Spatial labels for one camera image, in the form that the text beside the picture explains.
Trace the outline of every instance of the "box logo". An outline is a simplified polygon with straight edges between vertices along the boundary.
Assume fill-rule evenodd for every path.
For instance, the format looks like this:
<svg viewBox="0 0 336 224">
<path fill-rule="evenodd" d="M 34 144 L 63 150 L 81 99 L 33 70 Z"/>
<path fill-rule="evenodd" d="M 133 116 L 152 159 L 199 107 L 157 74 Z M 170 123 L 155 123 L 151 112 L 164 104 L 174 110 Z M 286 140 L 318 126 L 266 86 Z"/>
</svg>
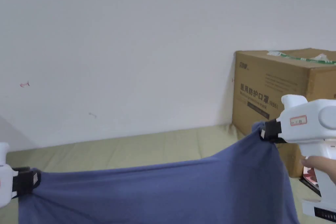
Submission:
<svg viewBox="0 0 336 224">
<path fill-rule="evenodd" d="M 239 62 L 239 67 L 248 70 L 248 68 L 247 68 L 247 64 L 244 63 L 244 62 Z"/>
<path fill-rule="evenodd" d="M 301 116 L 296 116 L 292 117 L 290 119 L 291 126 L 298 126 L 298 125 L 303 125 L 307 123 L 307 116 L 301 115 Z"/>
</svg>

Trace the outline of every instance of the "blue fabric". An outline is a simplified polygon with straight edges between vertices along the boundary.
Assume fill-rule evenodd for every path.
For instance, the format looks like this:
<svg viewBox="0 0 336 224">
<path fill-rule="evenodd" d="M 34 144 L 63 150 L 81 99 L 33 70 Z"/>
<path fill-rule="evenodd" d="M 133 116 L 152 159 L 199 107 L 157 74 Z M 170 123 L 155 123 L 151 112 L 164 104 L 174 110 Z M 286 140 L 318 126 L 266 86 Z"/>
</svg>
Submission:
<svg viewBox="0 0 336 224">
<path fill-rule="evenodd" d="M 42 173 L 19 199 L 19 224 L 299 224 L 288 173 L 276 146 L 260 140 L 260 125 L 200 160 Z"/>
</svg>

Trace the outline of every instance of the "sticker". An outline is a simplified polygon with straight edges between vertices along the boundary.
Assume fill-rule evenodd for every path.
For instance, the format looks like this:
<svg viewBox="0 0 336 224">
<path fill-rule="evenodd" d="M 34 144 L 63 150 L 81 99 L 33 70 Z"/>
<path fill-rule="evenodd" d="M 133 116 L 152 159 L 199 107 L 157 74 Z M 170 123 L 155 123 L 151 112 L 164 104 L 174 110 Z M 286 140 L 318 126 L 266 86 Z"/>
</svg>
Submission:
<svg viewBox="0 0 336 224">
<path fill-rule="evenodd" d="M 33 177 L 33 185 L 35 185 L 37 181 L 38 181 L 38 177 L 37 177 L 37 173 L 35 173 Z"/>
<path fill-rule="evenodd" d="M 292 117 L 290 121 L 291 121 L 291 126 L 303 125 L 307 123 L 307 116 L 301 115 L 297 117 Z"/>
</svg>

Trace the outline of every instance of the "bed sheet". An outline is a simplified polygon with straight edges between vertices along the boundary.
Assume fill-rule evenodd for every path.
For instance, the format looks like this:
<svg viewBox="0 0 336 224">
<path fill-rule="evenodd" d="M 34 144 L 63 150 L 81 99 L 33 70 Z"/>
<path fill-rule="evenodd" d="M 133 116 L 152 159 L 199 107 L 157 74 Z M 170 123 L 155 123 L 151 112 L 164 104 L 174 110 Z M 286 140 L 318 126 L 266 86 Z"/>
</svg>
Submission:
<svg viewBox="0 0 336 224">
<path fill-rule="evenodd" d="M 12 152 L 7 156 L 7 163 L 12 167 L 36 167 L 45 172 L 164 164 L 211 156 L 242 137 L 233 125 L 212 126 Z M 296 179 L 291 179 L 291 185 L 300 223 L 327 223 L 302 213 L 299 199 L 318 196 Z M 17 199 L 0 209 L 0 223 L 17 224 L 17 209 Z"/>
</svg>

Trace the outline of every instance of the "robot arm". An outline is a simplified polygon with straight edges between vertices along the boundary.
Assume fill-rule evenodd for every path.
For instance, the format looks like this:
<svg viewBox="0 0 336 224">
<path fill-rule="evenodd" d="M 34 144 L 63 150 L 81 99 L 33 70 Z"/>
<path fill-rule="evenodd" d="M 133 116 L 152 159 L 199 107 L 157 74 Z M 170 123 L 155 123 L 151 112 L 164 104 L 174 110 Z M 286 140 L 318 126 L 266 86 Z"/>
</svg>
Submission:
<svg viewBox="0 0 336 224">
<path fill-rule="evenodd" d="M 0 142 L 0 208 L 9 204 L 12 198 L 31 193 L 40 185 L 41 172 L 29 167 L 11 168 L 6 164 L 8 143 Z"/>
<path fill-rule="evenodd" d="M 304 156 L 336 159 L 336 100 L 308 102 L 300 95 L 281 98 L 284 111 L 279 118 L 265 123 L 263 140 L 297 143 Z M 315 169 L 321 201 L 303 200 L 303 212 L 336 222 L 336 185 L 329 176 Z"/>
</svg>

